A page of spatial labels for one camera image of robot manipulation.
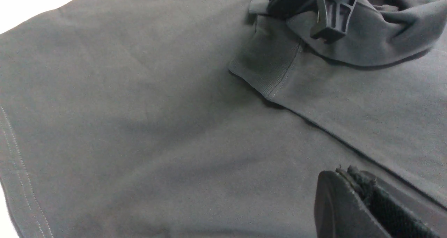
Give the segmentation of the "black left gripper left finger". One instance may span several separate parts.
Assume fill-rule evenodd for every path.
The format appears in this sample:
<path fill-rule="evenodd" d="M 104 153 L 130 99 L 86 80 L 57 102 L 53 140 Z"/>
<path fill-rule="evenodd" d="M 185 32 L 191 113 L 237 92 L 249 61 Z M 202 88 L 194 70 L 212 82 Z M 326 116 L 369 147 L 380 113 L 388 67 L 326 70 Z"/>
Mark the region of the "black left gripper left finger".
<path fill-rule="evenodd" d="M 314 203 L 318 238 L 389 238 L 349 182 L 335 171 L 318 175 Z"/>

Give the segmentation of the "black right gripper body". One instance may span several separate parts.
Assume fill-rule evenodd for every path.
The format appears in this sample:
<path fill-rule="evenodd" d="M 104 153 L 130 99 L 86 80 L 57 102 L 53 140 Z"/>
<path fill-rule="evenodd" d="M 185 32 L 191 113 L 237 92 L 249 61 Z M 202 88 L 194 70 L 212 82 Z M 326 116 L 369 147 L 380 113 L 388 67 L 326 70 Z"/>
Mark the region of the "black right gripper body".
<path fill-rule="evenodd" d="M 317 14 L 311 27 L 310 37 L 332 44 L 342 39 L 357 0 L 269 0 L 267 14 L 280 20 L 288 20 L 307 11 Z"/>

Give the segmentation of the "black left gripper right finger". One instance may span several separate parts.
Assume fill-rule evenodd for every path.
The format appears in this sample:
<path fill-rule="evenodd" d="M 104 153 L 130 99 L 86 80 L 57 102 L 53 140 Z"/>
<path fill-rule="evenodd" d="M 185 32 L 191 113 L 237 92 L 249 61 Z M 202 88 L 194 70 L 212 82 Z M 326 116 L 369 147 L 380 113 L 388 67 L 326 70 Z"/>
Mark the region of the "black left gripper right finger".
<path fill-rule="evenodd" d="M 367 171 L 337 168 L 368 213 L 393 238 L 445 238 L 446 212 L 418 200 Z"/>

